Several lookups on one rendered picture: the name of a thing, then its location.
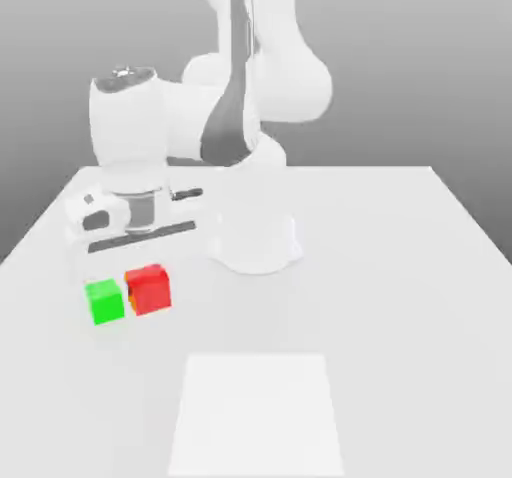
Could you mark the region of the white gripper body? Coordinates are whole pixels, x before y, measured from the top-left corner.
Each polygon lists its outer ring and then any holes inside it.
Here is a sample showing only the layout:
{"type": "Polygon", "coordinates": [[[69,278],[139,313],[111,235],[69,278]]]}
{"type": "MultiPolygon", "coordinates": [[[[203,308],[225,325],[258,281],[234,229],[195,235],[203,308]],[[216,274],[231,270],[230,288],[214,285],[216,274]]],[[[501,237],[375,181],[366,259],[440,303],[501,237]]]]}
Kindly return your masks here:
{"type": "Polygon", "coordinates": [[[195,246],[197,223],[189,220],[144,234],[125,234],[85,245],[78,256],[79,275],[123,275],[153,264],[168,264],[195,246]]]}

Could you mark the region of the small red cube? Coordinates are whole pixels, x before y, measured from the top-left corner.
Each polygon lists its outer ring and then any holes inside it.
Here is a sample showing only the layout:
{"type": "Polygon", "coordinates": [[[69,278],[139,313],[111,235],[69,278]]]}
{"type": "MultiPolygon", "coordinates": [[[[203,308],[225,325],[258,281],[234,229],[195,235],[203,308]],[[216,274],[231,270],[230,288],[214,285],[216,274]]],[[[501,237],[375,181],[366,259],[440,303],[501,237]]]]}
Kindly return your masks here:
{"type": "Polygon", "coordinates": [[[128,300],[137,316],[172,306],[169,275],[160,264],[152,264],[124,274],[128,300]]]}

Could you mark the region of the small green cube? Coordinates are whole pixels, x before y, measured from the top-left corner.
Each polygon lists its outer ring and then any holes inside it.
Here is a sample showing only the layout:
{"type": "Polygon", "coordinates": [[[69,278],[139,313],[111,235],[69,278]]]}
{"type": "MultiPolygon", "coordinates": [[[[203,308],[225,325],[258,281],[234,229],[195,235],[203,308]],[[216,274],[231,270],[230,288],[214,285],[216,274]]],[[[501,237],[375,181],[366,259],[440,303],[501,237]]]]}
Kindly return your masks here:
{"type": "Polygon", "coordinates": [[[101,325],[124,317],[122,292],[114,279],[87,283],[84,290],[95,325],[101,325]]]}

